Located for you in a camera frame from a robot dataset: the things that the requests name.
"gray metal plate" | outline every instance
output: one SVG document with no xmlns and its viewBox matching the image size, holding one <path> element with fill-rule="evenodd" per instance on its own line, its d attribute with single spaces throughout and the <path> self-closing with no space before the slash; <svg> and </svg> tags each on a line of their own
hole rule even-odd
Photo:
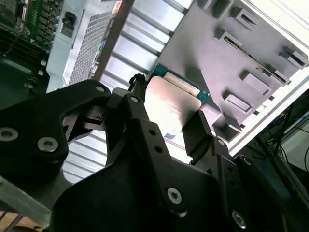
<svg viewBox="0 0 309 232">
<path fill-rule="evenodd" d="M 240 1 L 234 6 L 244 7 L 254 16 L 257 25 L 248 30 L 234 18 L 230 12 L 220 20 L 212 16 L 213 5 L 207 10 L 193 2 L 188 13 L 181 21 L 175 34 L 158 59 L 173 71 L 201 85 L 201 80 L 188 72 L 191 68 L 200 69 L 203 73 L 213 101 L 223 113 L 232 116 L 239 124 L 252 114 L 266 99 L 280 87 L 280 83 L 262 74 L 263 68 L 237 50 L 226 41 L 218 40 L 216 32 L 219 28 L 227 31 L 242 43 L 241 48 L 262 64 L 271 64 L 287 77 L 291 77 L 298 69 L 279 56 L 285 46 L 299 51 L 291 42 L 275 31 L 267 22 L 245 7 Z M 249 71 L 271 88 L 264 96 L 241 79 L 241 75 Z M 230 92 L 251 106 L 248 112 L 233 107 L 224 101 L 224 94 Z"/>
</svg>

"sticker label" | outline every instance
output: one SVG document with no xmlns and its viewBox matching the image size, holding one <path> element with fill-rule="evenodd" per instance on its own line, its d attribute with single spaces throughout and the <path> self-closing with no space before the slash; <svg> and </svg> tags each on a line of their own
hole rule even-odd
<svg viewBox="0 0 309 232">
<path fill-rule="evenodd" d="M 118 13 L 120 6 L 121 6 L 122 1 L 118 1 L 115 3 L 114 9 L 112 10 L 112 15 L 115 13 Z"/>
</svg>

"green circuit board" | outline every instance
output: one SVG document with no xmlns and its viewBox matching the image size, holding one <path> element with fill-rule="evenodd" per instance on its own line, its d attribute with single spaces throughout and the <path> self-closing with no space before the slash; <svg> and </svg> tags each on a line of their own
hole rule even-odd
<svg viewBox="0 0 309 232">
<path fill-rule="evenodd" d="M 49 52 L 58 27 L 63 0 L 29 1 L 25 27 L 29 35 L 23 33 L 20 38 Z M 0 0 L 0 28 L 18 36 L 14 28 L 21 18 L 24 4 L 20 0 Z"/>
</svg>

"ventilation grille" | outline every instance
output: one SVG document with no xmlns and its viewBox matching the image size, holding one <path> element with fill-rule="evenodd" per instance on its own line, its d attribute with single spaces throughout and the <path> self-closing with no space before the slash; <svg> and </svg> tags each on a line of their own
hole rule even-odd
<svg viewBox="0 0 309 232">
<path fill-rule="evenodd" d="M 90 18 L 69 85 L 88 79 L 91 65 L 94 61 L 98 45 L 102 41 L 110 15 L 111 12 L 105 12 Z"/>
</svg>

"motherboard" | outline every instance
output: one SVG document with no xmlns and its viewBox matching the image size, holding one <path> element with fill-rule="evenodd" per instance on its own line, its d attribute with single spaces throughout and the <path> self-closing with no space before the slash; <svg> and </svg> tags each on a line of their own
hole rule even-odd
<svg viewBox="0 0 309 232">
<path fill-rule="evenodd" d="M 0 0 L 0 28 L 49 53 L 62 4 L 63 0 Z"/>
</svg>

